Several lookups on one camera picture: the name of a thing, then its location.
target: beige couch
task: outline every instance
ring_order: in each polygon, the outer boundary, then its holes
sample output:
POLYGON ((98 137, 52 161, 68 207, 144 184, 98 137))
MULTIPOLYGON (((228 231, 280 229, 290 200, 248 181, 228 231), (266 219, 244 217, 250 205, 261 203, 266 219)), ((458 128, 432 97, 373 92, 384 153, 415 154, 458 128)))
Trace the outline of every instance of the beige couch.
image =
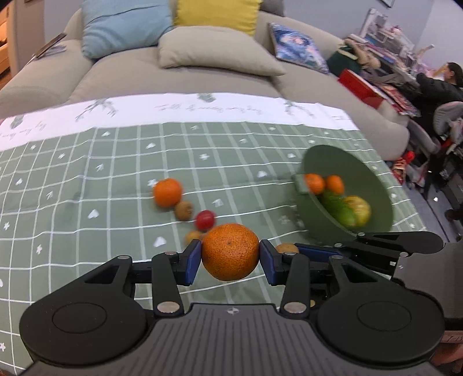
MULTIPOLYGON (((267 23, 276 22, 309 35, 324 58, 341 40, 325 31, 290 18, 259 12, 255 40, 272 52, 267 23)), ((34 61, 0 91, 0 118, 63 103, 130 94, 231 92, 318 102, 345 110, 384 160, 394 160, 408 143, 406 121, 392 108, 367 106, 339 84, 335 77, 282 63, 287 73, 261 77, 224 69, 158 66, 157 47, 116 53, 97 62, 81 53, 82 14, 69 21, 67 51, 34 61)))

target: green bowl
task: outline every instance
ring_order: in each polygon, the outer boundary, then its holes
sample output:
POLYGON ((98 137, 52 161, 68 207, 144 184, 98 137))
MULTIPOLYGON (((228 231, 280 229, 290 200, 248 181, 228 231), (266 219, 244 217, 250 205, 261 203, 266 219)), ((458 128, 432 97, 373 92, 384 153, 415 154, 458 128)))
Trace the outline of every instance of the green bowl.
POLYGON ((388 232, 393 223, 389 194, 378 177, 359 159, 348 152, 327 145, 314 146, 306 151, 300 174, 293 176, 296 205, 309 235, 326 245, 353 240, 356 233, 339 224, 308 189, 304 175, 323 177, 338 175, 344 181, 344 195, 362 197, 371 206, 371 218, 358 229, 362 232, 388 232))

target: orange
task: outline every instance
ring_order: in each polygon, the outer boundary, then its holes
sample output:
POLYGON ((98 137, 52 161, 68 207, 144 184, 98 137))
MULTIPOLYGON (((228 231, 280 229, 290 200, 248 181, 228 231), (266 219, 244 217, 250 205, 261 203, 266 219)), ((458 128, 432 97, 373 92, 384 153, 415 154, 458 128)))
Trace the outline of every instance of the orange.
POLYGON ((325 181, 320 175, 306 174, 307 187, 313 194, 321 194, 325 190, 325 181))
POLYGON ((182 187, 175 180, 168 178, 161 180, 153 187, 154 201, 160 207, 172 207, 181 200, 182 187))
POLYGON ((206 270, 221 281, 248 276, 259 262, 259 239, 237 223, 214 227, 202 240, 201 258, 206 270))
POLYGON ((325 179, 326 189, 336 194, 344 194, 344 182, 337 175, 331 175, 325 179))

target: silver rivet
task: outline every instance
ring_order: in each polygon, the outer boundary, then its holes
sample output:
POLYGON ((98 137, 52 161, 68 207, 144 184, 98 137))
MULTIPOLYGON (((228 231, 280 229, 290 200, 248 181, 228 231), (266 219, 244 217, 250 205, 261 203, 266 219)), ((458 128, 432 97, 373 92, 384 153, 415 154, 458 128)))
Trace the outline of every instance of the silver rivet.
POLYGON ((180 309, 180 305, 174 301, 163 301, 157 305, 157 310, 162 313, 174 313, 180 309))
POLYGON ((286 303, 284 306, 284 309, 288 313, 303 313, 307 309, 307 306, 304 303, 301 303, 299 301, 292 301, 289 303, 286 303))

